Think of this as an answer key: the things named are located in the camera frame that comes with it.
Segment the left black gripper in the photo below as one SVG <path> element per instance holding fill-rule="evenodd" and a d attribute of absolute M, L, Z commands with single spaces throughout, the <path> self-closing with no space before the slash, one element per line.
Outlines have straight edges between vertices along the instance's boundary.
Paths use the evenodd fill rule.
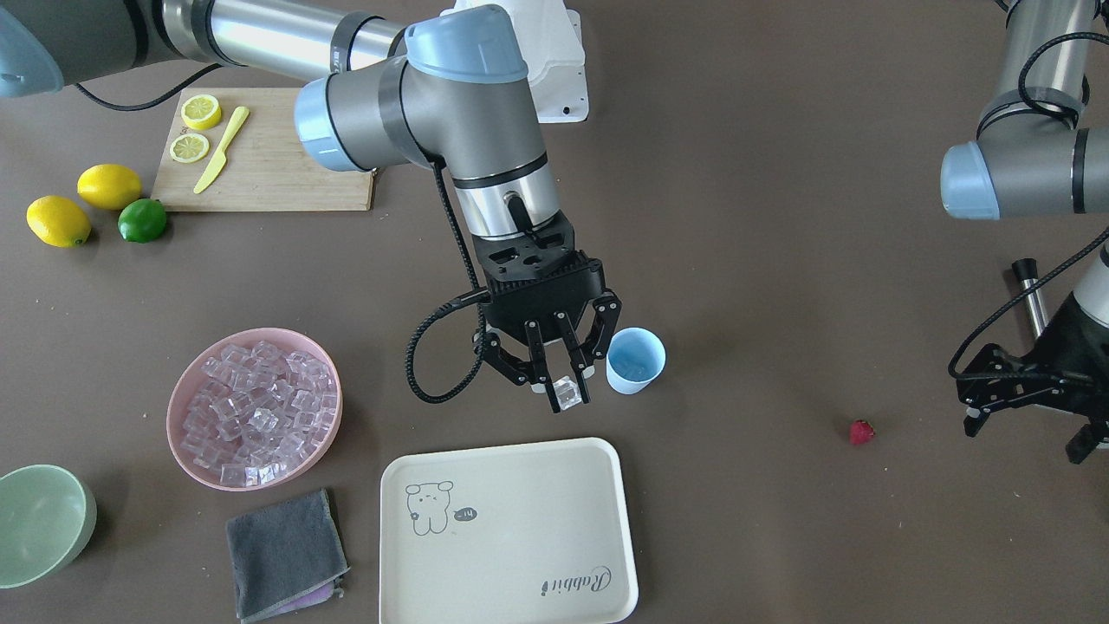
<path fill-rule="evenodd" d="M 956 383 L 958 398 L 978 411 L 965 418 L 967 434 L 981 431 L 988 415 L 1003 408 L 1044 406 L 1089 421 L 1065 446 L 1071 466 L 1106 447 L 1106 327 L 1076 296 L 1066 297 L 1031 351 L 1014 356 L 997 344 L 983 345 L 965 374 L 978 376 Z"/>

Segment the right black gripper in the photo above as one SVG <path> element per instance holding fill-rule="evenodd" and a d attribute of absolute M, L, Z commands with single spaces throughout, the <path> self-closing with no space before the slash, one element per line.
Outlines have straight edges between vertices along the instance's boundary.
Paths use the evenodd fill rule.
<path fill-rule="evenodd" d="M 546 359 L 549 345 L 569 355 L 581 402 L 590 402 L 587 379 L 606 359 L 622 301 L 606 286 L 599 259 L 574 249 L 574 231 L 561 213 L 511 237 L 474 236 L 488 295 L 480 301 L 487 323 L 484 364 L 515 386 L 545 393 L 560 413 Z"/>

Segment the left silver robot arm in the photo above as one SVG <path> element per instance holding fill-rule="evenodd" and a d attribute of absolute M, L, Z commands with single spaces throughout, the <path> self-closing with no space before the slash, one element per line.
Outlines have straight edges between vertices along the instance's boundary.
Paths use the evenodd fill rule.
<path fill-rule="evenodd" d="M 1085 216 L 1106 212 L 1106 130 L 1079 120 L 1088 101 L 1086 52 L 1106 42 L 1096 24 L 1105 1 L 1009 1 L 1006 50 L 995 95 L 983 110 L 974 141 L 953 146 L 940 167 L 940 198 L 954 218 Z M 1015 356 L 995 344 L 958 370 L 981 334 L 974 330 L 948 364 L 976 436 L 1006 408 L 1042 406 L 1080 415 L 1085 424 L 1067 443 L 1080 466 L 1106 447 L 1108 436 L 1108 268 L 1100 233 L 1054 272 L 1022 288 L 1003 311 L 1090 253 L 1097 259 L 1042 328 L 1029 352 Z"/>

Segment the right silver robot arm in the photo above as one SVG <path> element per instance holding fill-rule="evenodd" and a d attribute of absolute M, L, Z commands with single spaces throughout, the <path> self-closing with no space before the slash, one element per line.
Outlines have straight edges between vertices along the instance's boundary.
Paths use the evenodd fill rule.
<path fill-rule="evenodd" d="M 318 165 L 433 171 L 444 205 L 451 175 L 474 244 L 459 246 L 484 285 L 447 301 L 413 333 L 405 375 L 426 393 L 413 356 L 429 325 L 478 308 L 479 370 L 588 403 L 621 303 L 600 260 L 574 245 L 560 209 L 527 64 L 509 13 L 486 4 L 423 23 L 391 23 L 295 1 L 4 1 L 3 96 L 51 94 L 81 81 L 173 59 L 262 68 L 305 81 L 294 106 L 302 147 Z"/>

